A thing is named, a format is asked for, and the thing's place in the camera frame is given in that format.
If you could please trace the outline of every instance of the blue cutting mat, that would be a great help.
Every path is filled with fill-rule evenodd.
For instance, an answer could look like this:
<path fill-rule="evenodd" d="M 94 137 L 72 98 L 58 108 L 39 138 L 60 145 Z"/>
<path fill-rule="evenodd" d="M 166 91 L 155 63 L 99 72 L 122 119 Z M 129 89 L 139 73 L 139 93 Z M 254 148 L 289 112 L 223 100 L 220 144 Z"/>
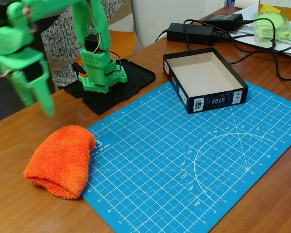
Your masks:
<path fill-rule="evenodd" d="M 206 233 L 291 146 L 291 102 L 188 115 L 170 83 L 89 127 L 85 200 L 119 233 Z"/>

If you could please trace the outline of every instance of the power adapter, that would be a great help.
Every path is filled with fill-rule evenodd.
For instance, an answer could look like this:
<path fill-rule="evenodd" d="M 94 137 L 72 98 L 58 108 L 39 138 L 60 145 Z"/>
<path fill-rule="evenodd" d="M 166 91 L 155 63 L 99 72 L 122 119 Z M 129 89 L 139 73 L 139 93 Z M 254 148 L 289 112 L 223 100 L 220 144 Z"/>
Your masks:
<path fill-rule="evenodd" d="M 225 31 L 236 31 L 244 24 L 242 14 L 210 15 L 202 22 Z"/>
<path fill-rule="evenodd" d="M 188 42 L 191 44 L 211 45 L 213 42 L 213 27 L 186 25 Z M 186 42 L 186 33 L 183 23 L 172 23 L 167 30 L 167 40 Z"/>

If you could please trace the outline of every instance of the wooden table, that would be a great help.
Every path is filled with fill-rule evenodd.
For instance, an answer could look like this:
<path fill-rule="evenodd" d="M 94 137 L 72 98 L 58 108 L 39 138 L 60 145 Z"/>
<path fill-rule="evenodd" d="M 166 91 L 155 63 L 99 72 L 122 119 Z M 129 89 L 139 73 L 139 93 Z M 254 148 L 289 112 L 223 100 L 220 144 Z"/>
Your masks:
<path fill-rule="evenodd" d="M 217 13 L 232 13 L 229 5 Z M 204 46 L 192 45 L 192 49 Z M 215 48 L 227 61 L 245 54 L 232 43 Z M 165 39 L 128 57 L 155 72 L 156 81 L 101 116 L 64 91 L 53 96 L 56 115 L 47 118 L 39 105 L 26 108 L 0 122 L 0 233 L 109 233 L 112 229 L 85 202 L 53 197 L 46 190 L 25 181 L 22 172 L 34 150 L 55 130 L 66 125 L 88 127 L 145 93 L 167 82 L 162 55 L 185 51 L 185 43 Z M 284 77 L 291 77 L 291 59 L 279 57 Z M 272 56 L 256 54 L 234 65 L 245 80 L 291 100 L 291 82 L 279 80 Z M 291 148 L 272 166 L 234 208 L 217 224 L 213 233 L 291 233 Z"/>

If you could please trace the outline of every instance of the green robotic arm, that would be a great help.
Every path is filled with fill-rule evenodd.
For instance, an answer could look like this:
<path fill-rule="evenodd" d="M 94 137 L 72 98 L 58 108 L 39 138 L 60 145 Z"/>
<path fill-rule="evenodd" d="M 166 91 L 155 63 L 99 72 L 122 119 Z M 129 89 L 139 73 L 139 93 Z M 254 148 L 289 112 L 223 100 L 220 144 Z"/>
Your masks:
<path fill-rule="evenodd" d="M 48 116 L 54 114 L 47 86 L 50 73 L 44 54 L 29 47 L 34 40 L 30 25 L 70 5 L 78 43 L 84 46 L 81 58 L 87 77 L 78 77 L 84 90 L 107 93 L 118 82 L 127 82 L 124 69 L 116 65 L 109 53 L 110 34 L 100 0 L 0 0 L 2 77 L 11 81 L 27 106 L 33 104 L 35 97 Z M 95 36 L 89 34 L 88 25 Z"/>

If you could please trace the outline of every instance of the open box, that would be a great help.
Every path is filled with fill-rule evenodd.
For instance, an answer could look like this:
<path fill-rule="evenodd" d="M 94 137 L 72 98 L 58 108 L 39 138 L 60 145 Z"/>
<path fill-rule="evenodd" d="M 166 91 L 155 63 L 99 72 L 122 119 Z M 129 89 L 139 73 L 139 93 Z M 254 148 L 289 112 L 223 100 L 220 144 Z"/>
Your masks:
<path fill-rule="evenodd" d="M 246 102 L 248 85 L 214 48 L 165 54 L 163 69 L 189 114 Z"/>

